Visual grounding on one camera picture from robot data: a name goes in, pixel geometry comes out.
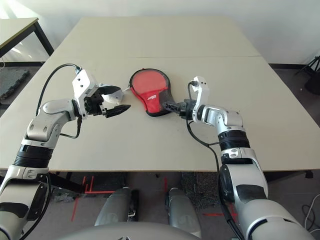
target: white wall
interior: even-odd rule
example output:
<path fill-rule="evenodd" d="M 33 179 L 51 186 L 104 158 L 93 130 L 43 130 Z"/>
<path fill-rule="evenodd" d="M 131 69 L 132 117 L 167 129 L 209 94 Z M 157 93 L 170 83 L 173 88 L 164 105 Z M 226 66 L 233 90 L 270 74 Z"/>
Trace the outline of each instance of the white wall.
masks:
<path fill-rule="evenodd" d="M 229 16 L 269 63 L 303 64 L 320 50 L 320 0 L 0 0 L 0 18 L 38 17 L 53 48 L 83 16 L 157 15 Z M 6 62 L 48 58 L 34 33 L 14 50 Z"/>

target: robotic arm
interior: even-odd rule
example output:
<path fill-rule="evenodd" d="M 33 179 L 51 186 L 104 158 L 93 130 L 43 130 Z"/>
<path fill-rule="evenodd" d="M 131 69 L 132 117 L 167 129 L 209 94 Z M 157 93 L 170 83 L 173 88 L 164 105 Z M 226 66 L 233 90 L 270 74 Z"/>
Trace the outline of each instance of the robotic arm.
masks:
<path fill-rule="evenodd" d="M 280 204 L 268 200 L 268 184 L 258 163 L 255 151 L 250 148 L 243 121 L 236 111 L 207 105 L 208 84 L 197 76 L 190 83 L 197 100 L 175 104 L 167 102 L 164 107 L 181 117 L 215 127 L 221 148 L 219 170 L 219 198 L 221 207 L 225 202 L 234 204 L 238 213 L 241 232 L 233 222 L 238 238 L 251 240 L 308 240 L 314 239 L 298 221 Z"/>
<path fill-rule="evenodd" d="M 43 216 L 46 192 L 47 202 L 51 192 L 48 164 L 59 136 L 78 137 L 82 119 L 88 115 L 109 118 L 130 107 L 104 108 L 102 95 L 113 94 L 120 88 L 98 85 L 84 69 L 77 74 L 72 85 L 74 99 L 49 101 L 39 108 L 27 128 L 14 163 L 8 168 L 0 187 L 0 240 L 19 239 L 28 221 L 40 220 Z M 77 135 L 61 133 L 64 124 L 76 118 Z"/>

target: wire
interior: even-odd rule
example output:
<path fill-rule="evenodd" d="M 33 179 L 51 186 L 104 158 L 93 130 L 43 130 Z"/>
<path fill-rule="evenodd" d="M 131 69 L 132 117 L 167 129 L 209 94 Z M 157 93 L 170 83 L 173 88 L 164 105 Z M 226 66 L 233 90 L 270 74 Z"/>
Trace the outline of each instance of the wire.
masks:
<path fill-rule="evenodd" d="M 41 219 L 43 218 L 43 216 L 45 215 L 46 211 L 47 211 L 47 208 L 48 208 L 48 205 L 49 205 L 49 202 L 50 202 L 50 198 L 51 198 L 51 179 L 50 179 L 50 174 L 48 173 L 46 175 L 46 182 L 47 182 L 47 185 L 48 185 L 48 194 L 47 194 L 47 197 L 46 197 L 46 200 L 45 200 L 45 205 L 42 209 L 42 212 L 40 214 L 40 216 L 38 217 L 38 219 L 34 222 L 34 224 L 28 229 L 28 231 L 23 234 L 19 240 L 24 240 L 26 239 L 26 237 L 29 236 L 29 234 L 35 229 L 35 227 L 38 225 L 38 223 L 41 221 Z"/>
<path fill-rule="evenodd" d="M 46 87 L 50 81 L 50 79 L 53 77 L 53 75 L 59 70 L 59 69 L 62 69 L 64 67 L 74 67 L 76 72 L 79 70 L 81 70 L 81 68 L 73 63 L 65 63 L 65 64 L 62 64 L 60 66 L 58 66 L 55 70 L 53 70 L 53 72 L 49 75 L 49 77 L 47 78 L 47 80 L 45 81 L 43 87 L 42 87 L 42 90 L 41 90 L 41 94 L 40 94 L 40 97 L 39 97 L 39 101 L 38 101 L 38 105 L 36 107 L 36 111 L 35 111 L 35 115 L 37 116 L 38 113 L 39 113 L 39 108 L 41 106 L 41 102 L 42 102 L 42 98 L 44 96 L 44 93 L 45 93 L 45 90 L 46 90 Z"/>
<path fill-rule="evenodd" d="M 302 210 L 302 212 L 303 212 L 303 214 L 304 214 L 304 217 L 307 216 L 307 213 L 308 213 L 308 210 L 309 210 L 309 209 L 310 209 L 310 206 L 309 206 L 309 205 L 304 204 L 304 205 L 301 206 L 301 210 Z M 314 212 L 313 209 L 311 210 L 310 216 L 309 216 L 309 218 L 308 218 L 307 220 L 310 221 L 310 226 L 307 226 L 307 227 L 306 227 L 306 229 L 307 229 L 308 231 L 309 231 L 313 226 L 316 226 L 317 228 L 320 228 L 320 225 L 318 225 L 318 224 L 316 223 L 316 215 L 315 215 L 315 212 Z"/>
<path fill-rule="evenodd" d="M 3 62 L 3 67 L 0 68 L 0 71 L 1 71 L 2 69 L 4 69 L 5 66 L 6 66 L 6 63 L 5 63 L 5 61 L 4 61 L 4 57 L 3 57 L 3 56 L 1 57 L 1 59 L 2 59 L 2 62 Z"/>
<path fill-rule="evenodd" d="M 58 66 L 55 70 L 52 71 L 52 73 L 49 75 L 49 77 L 46 79 L 43 87 L 42 87 L 42 90 L 41 90 L 41 94 L 40 94 L 40 97 L 39 97 L 39 101 L 38 101 L 38 105 L 36 107 L 36 111 L 35 111 L 35 115 L 37 116 L 38 113 L 39 113 L 39 108 L 41 106 L 41 102 L 42 102 L 42 98 L 44 97 L 44 94 L 45 94 L 45 90 L 46 90 L 46 87 L 48 85 L 48 83 L 50 82 L 50 79 L 53 77 L 53 75 L 59 70 L 59 69 L 62 69 L 64 67 L 74 67 L 75 68 L 75 72 L 76 74 L 78 74 L 82 69 L 81 67 L 73 64 L 73 63 L 65 63 L 65 64 L 62 64 L 60 66 Z M 76 136 L 71 136 L 71 135 L 68 135 L 68 134 L 64 134 L 64 133 L 60 133 L 60 136 L 64 136 L 64 137 L 67 137 L 67 138 L 71 138 L 71 139 L 76 139 L 79 134 L 80 134 L 80 128 L 81 128 L 81 123 L 82 123 L 82 117 L 79 115 L 78 116 L 78 119 L 77 119 L 77 131 L 76 131 Z"/>
<path fill-rule="evenodd" d="M 77 130 L 76 130 L 76 135 L 75 136 L 70 136 L 70 135 L 64 134 L 64 133 L 60 133 L 60 136 L 64 136 L 64 137 L 71 138 L 71 139 L 76 139 L 77 137 L 79 137 L 80 129 L 81 129 L 81 123 L 82 123 L 82 116 L 81 115 L 78 116 L 78 119 L 77 119 L 76 123 L 77 123 Z"/>
<path fill-rule="evenodd" d="M 221 186 L 220 175 L 218 175 L 218 200 L 219 200 L 223 215 L 225 217 L 225 220 L 228 223 L 228 225 L 230 226 L 230 228 L 232 229 L 233 233 L 236 235 L 236 237 L 239 240 L 245 240 L 245 237 L 243 236 L 243 234 L 241 233 L 241 231 L 237 227 L 237 225 L 236 225 L 234 219 L 232 218 L 230 211 L 229 211 L 229 209 L 223 199 L 223 193 L 222 193 L 222 189 L 220 186 Z"/>
<path fill-rule="evenodd" d="M 305 228 L 305 229 L 307 228 L 307 219 L 309 218 L 309 215 L 310 215 L 310 213 L 311 213 L 312 207 L 313 207 L 314 204 L 315 204 L 315 200 L 316 200 L 317 197 L 319 197 L 319 196 L 320 196 L 320 193 L 319 193 L 318 195 L 316 195 L 316 196 L 313 198 L 313 200 L 312 200 L 312 203 L 311 203 L 311 205 L 310 205 L 309 211 L 308 211 L 308 213 L 307 213 L 307 215 L 306 215 L 306 217 L 305 217 L 305 219 L 304 219 L 304 228 Z"/>
<path fill-rule="evenodd" d="M 185 123 L 186 123 L 186 128 L 189 132 L 189 134 L 200 144 L 202 144 L 203 146 L 205 146 L 206 148 L 210 149 L 213 154 L 214 154 L 214 158 L 215 158 L 215 164 L 216 164 L 216 171 L 219 173 L 219 161 L 218 161 L 218 157 L 217 157 L 217 154 L 215 152 L 215 150 L 213 150 L 210 146 L 212 145 L 216 145 L 216 144 L 219 144 L 218 142 L 214 142 L 214 143 L 206 143 L 202 140 L 200 140 L 193 132 L 192 132 L 192 129 L 190 127 L 190 124 L 192 124 L 194 121 L 190 121 L 188 122 L 188 118 L 189 118 L 189 111 L 190 111 L 190 107 L 191 107 L 191 101 L 192 101 L 192 98 L 191 98 L 191 92 L 190 92 L 190 85 L 192 85 L 191 82 L 188 83 L 188 95 L 189 95 L 189 104 L 187 105 L 186 107 L 186 112 L 185 112 Z"/>
<path fill-rule="evenodd" d="M 317 229 L 314 229 L 310 232 L 310 234 L 312 234 L 313 232 L 316 232 L 316 231 L 320 231 L 320 228 L 317 228 Z"/>
<path fill-rule="evenodd" d="M 239 230 L 239 228 L 237 227 L 234 219 L 232 218 L 230 211 L 227 207 L 227 205 L 225 204 L 225 201 L 223 199 L 223 194 L 221 192 L 221 187 L 220 187 L 220 175 L 219 175 L 219 161 L 218 161 L 218 157 L 217 154 L 215 152 L 215 150 L 213 150 L 210 146 L 212 145 L 216 145 L 219 144 L 219 142 L 214 142 L 214 143 L 206 143 L 202 140 L 200 140 L 193 132 L 192 129 L 190 127 L 190 124 L 193 123 L 194 121 L 188 122 L 188 118 L 189 118 L 189 111 L 190 111 L 190 107 L 191 107 L 191 102 L 192 102 L 192 98 L 191 98 L 191 91 L 190 91 L 190 85 L 192 85 L 191 82 L 188 83 L 188 95 L 189 95 L 189 104 L 187 105 L 186 108 L 186 112 L 185 112 L 185 122 L 186 122 L 186 128 L 188 129 L 188 132 L 190 133 L 190 135 L 200 144 L 202 144 L 203 146 L 205 146 L 206 148 L 210 149 L 213 154 L 214 154 L 214 158 L 215 158 L 215 163 L 216 163 L 216 171 L 218 172 L 218 196 L 219 196 L 219 202 L 221 205 L 221 209 L 222 212 L 225 216 L 225 220 L 228 223 L 228 225 L 230 226 L 230 228 L 232 229 L 232 231 L 234 232 L 234 234 L 236 235 L 236 237 L 239 240 L 245 240 L 245 237 L 243 236 L 243 234 L 241 233 L 241 231 Z"/>

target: red pouch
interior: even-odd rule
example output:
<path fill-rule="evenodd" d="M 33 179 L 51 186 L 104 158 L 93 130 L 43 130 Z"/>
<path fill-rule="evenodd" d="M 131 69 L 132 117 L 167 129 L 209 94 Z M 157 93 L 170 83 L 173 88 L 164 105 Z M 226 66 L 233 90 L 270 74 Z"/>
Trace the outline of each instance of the red pouch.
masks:
<path fill-rule="evenodd" d="M 170 113 L 162 106 L 164 102 L 174 102 L 170 80 L 162 71 L 153 68 L 138 70 L 130 78 L 129 85 L 149 116 L 158 117 Z"/>

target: logo on bag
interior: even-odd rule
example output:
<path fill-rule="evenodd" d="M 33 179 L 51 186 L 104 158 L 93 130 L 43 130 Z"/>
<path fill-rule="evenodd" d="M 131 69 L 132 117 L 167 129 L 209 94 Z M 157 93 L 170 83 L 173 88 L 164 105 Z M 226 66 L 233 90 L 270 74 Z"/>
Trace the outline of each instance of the logo on bag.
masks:
<path fill-rule="evenodd" d="M 148 97 L 148 100 L 155 99 L 156 97 L 157 97 L 157 95 L 152 95 L 152 96 Z"/>

